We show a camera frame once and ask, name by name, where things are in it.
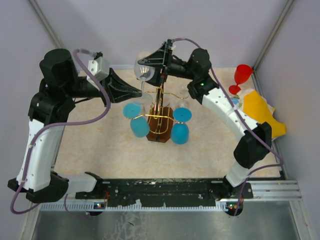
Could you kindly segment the red plastic wine glass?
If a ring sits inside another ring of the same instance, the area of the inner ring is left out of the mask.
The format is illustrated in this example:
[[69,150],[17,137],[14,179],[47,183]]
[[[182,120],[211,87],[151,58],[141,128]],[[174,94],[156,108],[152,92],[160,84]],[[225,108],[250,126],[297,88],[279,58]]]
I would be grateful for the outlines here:
[[235,73],[234,73],[234,81],[235,84],[231,85],[228,90],[232,95],[236,95],[238,92],[240,92],[242,89],[240,85],[246,83],[253,73],[253,69],[246,64],[240,64],[236,67]]

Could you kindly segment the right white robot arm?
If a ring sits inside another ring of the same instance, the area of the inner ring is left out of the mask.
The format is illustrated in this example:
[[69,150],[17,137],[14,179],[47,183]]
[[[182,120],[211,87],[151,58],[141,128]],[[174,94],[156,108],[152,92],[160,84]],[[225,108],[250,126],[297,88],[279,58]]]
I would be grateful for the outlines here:
[[214,112],[233,132],[238,139],[233,152],[235,162],[222,183],[211,188],[211,193],[215,199],[241,197],[248,177],[260,170],[258,162],[271,151],[272,128],[233,104],[213,71],[206,49],[197,46],[184,61],[173,55],[173,43],[173,39],[165,41],[155,52],[138,57],[137,64],[155,70],[151,81],[157,87],[168,76],[190,80],[187,89],[191,98]]

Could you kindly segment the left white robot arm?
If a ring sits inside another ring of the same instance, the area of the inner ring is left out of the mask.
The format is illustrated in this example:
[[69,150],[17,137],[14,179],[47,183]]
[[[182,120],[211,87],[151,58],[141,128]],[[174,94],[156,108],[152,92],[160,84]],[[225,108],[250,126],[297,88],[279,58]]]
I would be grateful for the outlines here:
[[95,199],[103,195],[104,186],[93,173],[64,176],[54,171],[69,114],[76,106],[74,99],[100,98],[109,110],[113,103],[142,95],[103,62],[100,52],[92,55],[95,66],[103,69],[101,85],[94,87],[77,73],[79,53],[79,49],[74,53],[53,49],[39,64],[43,79],[30,102],[25,157],[18,176],[8,182],[10,189],[25,193],[34,204],[56,202],[66,194],[87,193]]

